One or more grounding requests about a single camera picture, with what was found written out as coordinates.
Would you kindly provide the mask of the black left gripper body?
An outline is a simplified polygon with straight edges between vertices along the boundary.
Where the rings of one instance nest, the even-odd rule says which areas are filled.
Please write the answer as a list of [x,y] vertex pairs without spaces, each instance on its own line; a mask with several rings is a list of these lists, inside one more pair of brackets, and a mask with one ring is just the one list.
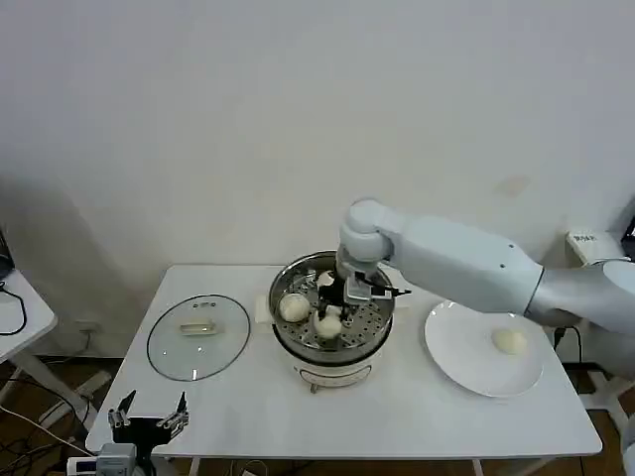
[[128,425],[112,429],[115,443],[133,443],[136,446],[159,446],[168,444],[172,439],[172,431],[163,427],[157,417],[132,417]]

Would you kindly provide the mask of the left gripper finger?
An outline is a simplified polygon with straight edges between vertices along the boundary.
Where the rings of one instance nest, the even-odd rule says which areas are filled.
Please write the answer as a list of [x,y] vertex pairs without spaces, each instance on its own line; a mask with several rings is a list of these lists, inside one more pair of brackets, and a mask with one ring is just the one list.
[[157,427],[165,429],[177,429],[189,423],[190,414],[186,392],[182,392],[176,409],[157,423]]
[[127,426],[130,424],[128,411],[132,406],[136,391],[133,390],[129,395],[122,399],[116,409],[108,411],[108,422],[111,426]]

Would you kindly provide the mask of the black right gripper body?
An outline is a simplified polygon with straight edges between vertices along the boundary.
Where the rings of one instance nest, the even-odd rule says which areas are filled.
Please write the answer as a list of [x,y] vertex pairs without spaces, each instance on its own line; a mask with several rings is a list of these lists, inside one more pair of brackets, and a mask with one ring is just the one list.
[[320,275],[319,303],[343,307],[344,284],[345,281],[339,275]]

